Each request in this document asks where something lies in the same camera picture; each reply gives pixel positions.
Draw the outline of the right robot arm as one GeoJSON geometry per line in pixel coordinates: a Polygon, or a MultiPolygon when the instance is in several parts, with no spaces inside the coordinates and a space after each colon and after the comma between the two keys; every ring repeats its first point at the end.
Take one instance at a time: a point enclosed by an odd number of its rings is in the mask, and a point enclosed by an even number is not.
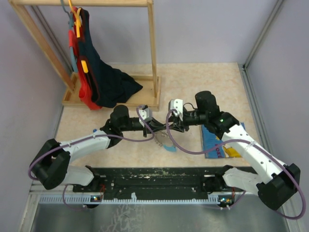
{"type": "Polygon", "coordinates": [[[216,174],[215,184],[219,190],[242,189],[258,196],[272,210],[278,210],[296,193],[303,195],[297,165],[286,165],[269,154],[234,116],[220,110],[210,91],[197,93],[195,100],[197,108],[193,111],[187,111],[181,99],[171,100],[166,122],[178,126],[181,131],[190,126],[205,126],[222,144],[230,144],[255,171],[248,173],[228,165],[223,167],[216,174]]]}

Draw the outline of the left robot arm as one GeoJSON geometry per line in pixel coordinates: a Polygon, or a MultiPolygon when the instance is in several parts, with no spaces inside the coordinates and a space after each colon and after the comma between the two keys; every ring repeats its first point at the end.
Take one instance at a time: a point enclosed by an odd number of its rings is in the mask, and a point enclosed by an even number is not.
{"type": "Polygon", "coordinates": [[[98,190],[100,179],[95,177],[94,171],[90,167],[72,166],[71,163],[95,151],[117,145],[125,139],[125,131],[142,131],[147,136],[165,130],[166,125],[153,118],[148,106],[138,106],[136,112],[137,117],[130,117],[128,108],[118,105],[106,124],[92,134],[64,142],[57,142],[55,139],[46,141],[32,161],[28,176],[40,181],[46,190],[61,184],[84,186],[91,192],[98,190]]]}

